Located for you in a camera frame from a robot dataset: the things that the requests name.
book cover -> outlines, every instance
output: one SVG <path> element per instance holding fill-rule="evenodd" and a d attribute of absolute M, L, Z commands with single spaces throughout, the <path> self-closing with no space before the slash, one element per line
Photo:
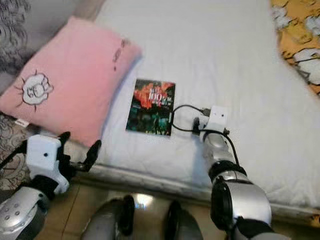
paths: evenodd
<path fill-rule="evenodd" d="M 137 79 L 126 130 L 170 136 L 175 88 L 172 82 Z"/>

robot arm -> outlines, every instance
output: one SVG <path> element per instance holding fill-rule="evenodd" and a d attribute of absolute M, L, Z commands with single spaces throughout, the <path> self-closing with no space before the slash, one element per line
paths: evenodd
<path fill-rule="evenodd" d="M 76 171 L 88 172 L 92 167 L 101 141 L 90 148 L 83 163 L 72 163 L 64 154 L 69 137 L 65 132 L 59 138 L 35 135 L 28 139 L 24 153 L 31 182 L 0 204 L 0 240 L 34 239 L 44 225 L 50 201 L 68 190 Z"/>
<path fill-rule="evenodd" d="M 289 239 L 274 233 L 271 228 L 271 207 L 265 192 L 248 179 L 235 151 L 235 156 L 229 152 L 225 140 L 226 109 L 213 106 L 205 111 L 203 114 L 208 116 L 207 122 L 201 124 L 196 119 L 193 133 L 198 134 L 204 144 L 203 157 L 212 182 L 212 221 L 220 230 L 226 231 L 231 239 Z"/>

bed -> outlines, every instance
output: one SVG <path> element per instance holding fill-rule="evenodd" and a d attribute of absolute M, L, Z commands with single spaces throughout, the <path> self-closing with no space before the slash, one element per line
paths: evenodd
<path fill-rule="evenodd" d="M 140 45 L 143 58 L 113 99 L 89 178 L 210 199 L 199 138 L 125 130 L 136 79 L 168 81 L 175 107 L 228 108 L 240 164 L 273 210 L 319 214 L 320 100 L 281 59 L 269 0 L 107 0 L 95 22 Z M 190 128 L 197 116 L 183 109 L 174 122 Z M 67 151 L 84 159 L 78 144 Z"/>

cartoon drawing on pillow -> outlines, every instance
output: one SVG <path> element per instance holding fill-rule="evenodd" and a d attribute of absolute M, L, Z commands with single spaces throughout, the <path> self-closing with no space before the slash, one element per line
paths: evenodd
<path fill-rule="evenodd" d="M 52 85 L 49 84 L 49 80 L 43 73 L 37 73 L 35 71 L 34 75 L 29 76 L 27 79 L 23 79 L 23 86 L 17 87 L 18 90 L 22 90 L 20 95 L 22 95 L 22 102 L 17 105 L 19 107 L 22 103 L 34 106 L 34 111 L 37 111 L 37 105 L 40 105 L 44 100 L 48 99 L 49 93 L 54 89 Z"/>

tiled floor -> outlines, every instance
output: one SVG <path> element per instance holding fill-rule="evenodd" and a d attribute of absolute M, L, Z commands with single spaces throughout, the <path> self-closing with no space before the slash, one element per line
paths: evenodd
<path fill-rule="evenodd" d="M 72 184 L 69 191 L 59 195 L 52 202 L 45 227 L 36 240 L 79 240 L 90 217 L 105 202 L 127 195 L 127 192 L 108 190 L 83 184 Z M 128 239 L 162 240 L 163 221 L 171 200 L 160 197 L 145 197 L 131 194 L 137 204 L 134 214 L 133 235 Z M 141 198 L 148 204 L 139 207 Z M 210 219 L 208 207 L 181 203 L 198 222 L 205 240 L 223 240 L 225 233 L 218 230 Z M 285 233 L 292 239 L 319 239 L 320 231 L 313 228 L 292 226 L 285 223 L 273 225 L 278 233 Z"/>

